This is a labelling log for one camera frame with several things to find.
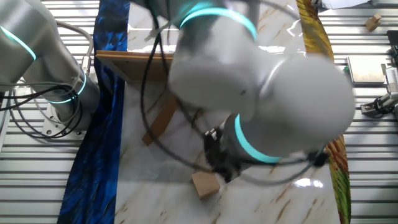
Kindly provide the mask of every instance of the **blue patterned cloth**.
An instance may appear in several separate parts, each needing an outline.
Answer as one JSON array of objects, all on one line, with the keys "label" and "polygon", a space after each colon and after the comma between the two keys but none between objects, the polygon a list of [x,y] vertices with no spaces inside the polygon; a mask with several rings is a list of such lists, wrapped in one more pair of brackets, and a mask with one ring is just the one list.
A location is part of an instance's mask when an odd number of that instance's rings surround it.
[{"label": "blue patterned cloth", "polygon": [[[97,50],[127,50],[129,0],[100,0],[94,28]],[[58,223],[114,223],[124,81],[94,61],[101,100],[77,152]]]}]

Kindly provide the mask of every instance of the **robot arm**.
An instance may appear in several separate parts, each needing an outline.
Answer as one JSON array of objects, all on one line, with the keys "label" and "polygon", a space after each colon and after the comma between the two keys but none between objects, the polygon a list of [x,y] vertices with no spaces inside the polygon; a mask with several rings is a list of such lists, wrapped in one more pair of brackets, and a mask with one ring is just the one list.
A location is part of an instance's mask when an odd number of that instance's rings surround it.
[{"label": "robot arm", "polygon": [[[96,109],[99,88],[88,78],[62,43],[50,11],[39,0],[0,1],[0,82],[16,83],[24,77],[28,83],[55,82],[74,86],[82,102],[83,117],[77,129],[84,130]],[[83,61],[90,63],[90,57]],[[35,91],[46,86],[31,86]],[[12,89],[1,87],[1,91]],[[63,91],[51,91],[43,97],[57,110],[60,121],[73,116],[72,102]]]},{"label": "robot arm", "polygon": [[[151,2],[168,18],[166,1]],[[352,122],[351,83],[324,56],[261,50],[259,4],[249,2],[170,1],[180,37],[169,87],[191,105],[232,112],[221,147],[239,157],[277,162],[293,152],[318,151]]]}]

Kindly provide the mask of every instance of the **cyan led ring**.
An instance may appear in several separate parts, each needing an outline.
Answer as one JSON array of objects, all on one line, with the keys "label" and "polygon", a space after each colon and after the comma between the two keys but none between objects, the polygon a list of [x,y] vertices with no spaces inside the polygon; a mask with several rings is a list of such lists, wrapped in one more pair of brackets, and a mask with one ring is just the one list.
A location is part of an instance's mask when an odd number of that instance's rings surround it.
[{"label": "cyan led ring", "polygon": [[200,9],[198,11],[195,11],[195,12],[189,14],[182,21],[180,27],[182,27],[184,25],[184,23],[186,23],[190,19],[193,19],[193,18],[199,17],[199,16],[209,16],[209,15],[225,16],[225,17],[235,20],[236,22],[240,22],[242,25],[244,25],[244,26],[246,26],[246,28],[248,28],[249,32],[253,35],[254,40],[257,39],[256,26],[254,26],[254,24],[250,21],[250,19],[248,19],[246,16],[244,16],[238,12],[235,12],[235,11],[232,11],[229,9],[225,9],[225,8],[214,7],[214,8]]},{"label": "cyan led ring", "polygon": [[20,38],[18,38],[17,36],[15,36],[12,32],[9,32],[6,28],[0,26],[0,29],[6,34],[6,36],[8,38],[10,38],[11,40],[15,40],[16,42],[18,42],[18,44],[20,44],[21,46],[23,46],[23,48],[25,48],[33,57],[33,60],[36,60],[36,54],[33,52],[32,49],[30,49],[30,47],[28,45],[26,45],[23,41],[21,41]]},{"label": "cyan led ring", "polygon": [[[81,86],[81,88],[80,88],[80,90],[79,90],[79,92],[77,93],[77,95],[79,95],[80,93],[82,93],[82,91],[83,91],[83,89],[85,88],[85,86],[86,86],[86,75],[84,75],[85,76],[85,80],[83,81],[83,85]],[[68,100],[64,100],[64,101],[61,101],[61,102],[52,102],[52,101],[49,101],[48,100],[48,102],[49,103],[67,103],[67,102],[69,102],[69,101],[71,101],[72,99],[74,99],[75,97],[72,97],[72,98],[70,98],[70,99],[68,99]]]},{"label": "cyan led ring", "polygon": [[246,138],[244,137],[239,114],[235,118],[235,133],[240,145],[251,157],[257,159],[258,161],[268,162],[268,163],[277,163],[280,161],[281,159],[280,157],[266,156],[263,153],[257,151],[255,148],[253,148],[250,145],[248,140],[246,140]]}]

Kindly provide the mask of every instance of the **marble surface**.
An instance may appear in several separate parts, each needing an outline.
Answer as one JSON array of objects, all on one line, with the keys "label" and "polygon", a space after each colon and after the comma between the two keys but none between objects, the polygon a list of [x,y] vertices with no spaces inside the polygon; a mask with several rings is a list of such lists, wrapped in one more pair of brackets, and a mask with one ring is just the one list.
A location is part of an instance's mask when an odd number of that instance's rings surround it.
[{"label": "marble surface", "polygon": [[[279,4],[297,12],[294,0],[281,0]],[[149,13],[131,6],[129,18],[130,51],[150,51],[152,41],[144,42],[152,22]],[[274,54],[304,53],[299,22],[279,11],[261,8],[259,21],[260,48]],[[178,30],[170,31],[170,43],[164,32],[166,49],[173,51]],[[164,86],[152,84],[146,91],[146,107],[162,93]],[[164,95],[158,105],[148,112],[153,121],[167,100]],[[220,124],[227,113],[211,111],[198,120],[201,130]],[[119,169],[115,223],[340,223],[331,183],[329,167],[311,169],[285,185],[261,187],[240,178],[228,185],[222,180],[220,192],[207,200],[199,200],[191,181],[194,170],[170,159],[152,144],[141,141],[145,133],[139,109],[139,85],[126,85],[123,114],[122,152]],[[173,152],[197,164],[205,165],[201,138],[191,130],[183,114],[177,111],[160,140]],[[244,173],[257,179],[281,180],[302,169],[297,166],[250,168]]]}]

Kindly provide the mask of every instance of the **metal grating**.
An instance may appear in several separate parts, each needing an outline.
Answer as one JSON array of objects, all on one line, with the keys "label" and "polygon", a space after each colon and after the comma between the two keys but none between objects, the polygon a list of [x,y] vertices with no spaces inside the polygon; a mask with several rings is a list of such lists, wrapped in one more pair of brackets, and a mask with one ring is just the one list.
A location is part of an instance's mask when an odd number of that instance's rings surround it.
[{"label": "metal grating", "polygon": [[[93,33],[99,1],[47,1],[56,19]],[[380,13],[382,25],[368,33],[367,18]],[[328,32],[337,66],[346,66],[349,55],[378,55],[387,62],[386,31],[398,28],[398,9],[339,9],[320,13]],[[88,42],[80,34],[59,28],[68,49],[81,62]],[[386,93],[385,88],[355,88],[357,109]],[[44,100],[42,109],[47,108]],[[44,117],[34,104],[23,106],[27,119],[41,128]],[[8,124],[0,153],[0,223],[56,223],[68,173],[79,141],[45,144]],[[345,134],[352,185],[352,224],[398,223],[398,124],[393,115],[381,121],[359,110]]]},{"label": "metal grating", "polygon": [[[56,19],[93,33],[99,1],[42,2]],[[88,41],[64,28],[59,28],[59,33],[80,63]],[[39,102],[46,110],[48,103],[44,99]],[[33,126],[41,129],[45,118],[35,105],[28,103],[22,109]],[[6,131],[0,152],[0,223],[56,223],[69,171],[81,142],[68,138],[42,143],[23,134],[12,121]]]},{"label": "metal grating", "polygon": [[[369,4],[319,13],[341,69],[350,55],[377,55],[391,66],[387,30],[398,29],[398,8]],[[367,19],[379,13],[381,26],[368,32]],[[357,111],[345,134],[351,172],[352,224],[398,223],[398,124],[391,114],[380,121],[363,116],[359,105],[387,93],[385,88],[355,88]]]}]

